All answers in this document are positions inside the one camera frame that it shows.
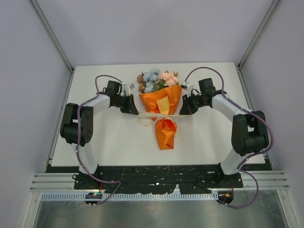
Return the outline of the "cream ribbon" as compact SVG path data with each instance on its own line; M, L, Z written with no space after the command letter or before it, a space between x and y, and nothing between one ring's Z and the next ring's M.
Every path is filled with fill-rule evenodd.
M145 127L154 127L157 121L162 119L174 120L177 118L183 118L185 115L173 114L173 115L164 115L159 113L139 113L137 115L137 123Z

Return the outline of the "orange wrapping paper sheet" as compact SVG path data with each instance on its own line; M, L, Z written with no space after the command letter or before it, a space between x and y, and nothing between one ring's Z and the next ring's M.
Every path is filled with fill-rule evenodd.
M158 146L161 150L174 148L174 137L178 130L173 121L174 114L178 108L182 88L172 85L152 93L142 93L140 100L148 114L143 120L145 125L151 124L155 130Z

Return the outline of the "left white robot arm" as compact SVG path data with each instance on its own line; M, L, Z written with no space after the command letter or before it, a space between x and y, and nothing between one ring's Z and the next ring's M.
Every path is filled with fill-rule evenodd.
M131 94L133 89L133 83L109 80L101 91L96 86L96 95L93 98L81 104L68 103L65 106L60 136L66 143L75 145L80 175L85 177L85 184L91 189L97 189L101 183L109 183L101 180L98 175L99 165L90 143L94 133L94 117L110 107L117 107L124 114L138 115Z

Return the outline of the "fake flower bouquet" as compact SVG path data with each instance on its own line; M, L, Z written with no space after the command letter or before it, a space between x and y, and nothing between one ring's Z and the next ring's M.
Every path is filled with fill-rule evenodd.
M160 70L157 68L151 69L149 72L142 72L137 76L136 81L139 83L139 92L153 93L160 89L159 82Z

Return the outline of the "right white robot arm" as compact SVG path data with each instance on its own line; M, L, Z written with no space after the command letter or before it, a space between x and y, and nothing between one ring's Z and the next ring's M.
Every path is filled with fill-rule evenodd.
M231 145L228 156L215 170L215 183L229 187L238 179L239 169L246 160L269 146L265 115L261 111L250 111L233 101L223 90L217 90L211 78L199 81L199 90L186 81L181 87L186 90L182 97L180 115L195 114L199 108L208 106L222 113L232 123Z

